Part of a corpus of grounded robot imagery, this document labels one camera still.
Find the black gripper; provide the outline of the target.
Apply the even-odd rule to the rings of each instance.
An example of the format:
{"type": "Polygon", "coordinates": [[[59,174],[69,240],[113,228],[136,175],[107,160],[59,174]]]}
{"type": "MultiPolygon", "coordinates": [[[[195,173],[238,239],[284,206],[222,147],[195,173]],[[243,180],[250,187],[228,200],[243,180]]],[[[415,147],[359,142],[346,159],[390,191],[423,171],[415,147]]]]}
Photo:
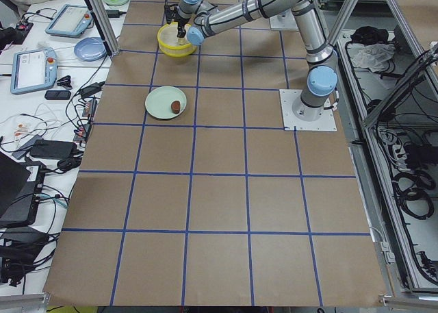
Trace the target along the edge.
{"type": "Polygon", "coordinates": [[[186,30],[185,25],[188,23],[186,18],[181,18],[180,16],[175,17],[175,21],[177,22],[177,38],[185,38],[186,30]]]}

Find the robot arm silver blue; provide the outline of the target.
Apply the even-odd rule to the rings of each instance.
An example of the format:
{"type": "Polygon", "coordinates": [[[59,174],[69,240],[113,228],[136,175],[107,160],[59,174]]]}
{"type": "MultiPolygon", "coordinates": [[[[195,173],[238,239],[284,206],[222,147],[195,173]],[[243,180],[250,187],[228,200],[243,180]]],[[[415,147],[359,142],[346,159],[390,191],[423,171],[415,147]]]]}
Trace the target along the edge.
{"type": "Polygon", "coordinates": [[[177,38],[186,38],[200,46],[208,37],[218,35],[259,18],[268,19],[272,29],[291,28],[298,31],[305,46],[309,66],[307,84],[298,104],[309,109],[322,109],[337,85],[337,54],[324,35],[313,0],[243,0],[219,10],[207,0],[179,0],[166,4],[167,23],[177,24],[177,38]]]}

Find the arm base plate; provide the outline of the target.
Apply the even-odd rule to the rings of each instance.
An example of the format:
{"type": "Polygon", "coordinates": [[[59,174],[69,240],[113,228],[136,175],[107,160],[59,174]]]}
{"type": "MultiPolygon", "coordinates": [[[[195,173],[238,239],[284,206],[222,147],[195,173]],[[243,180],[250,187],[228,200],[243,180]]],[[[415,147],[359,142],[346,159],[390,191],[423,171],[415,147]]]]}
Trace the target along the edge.
{"type": "Polygon", "coordinates": [[[310,108],[301,100],[302,90],[280,89],[283,128],[286,131],[336,132],[334,113],[327,99],[323,107],[310,108]]]}
{"type": "Polygon", "coordinates": [[[292,13],[288,12],[270,17],[270,29],[297,32],[298,26],[292,13]]]}

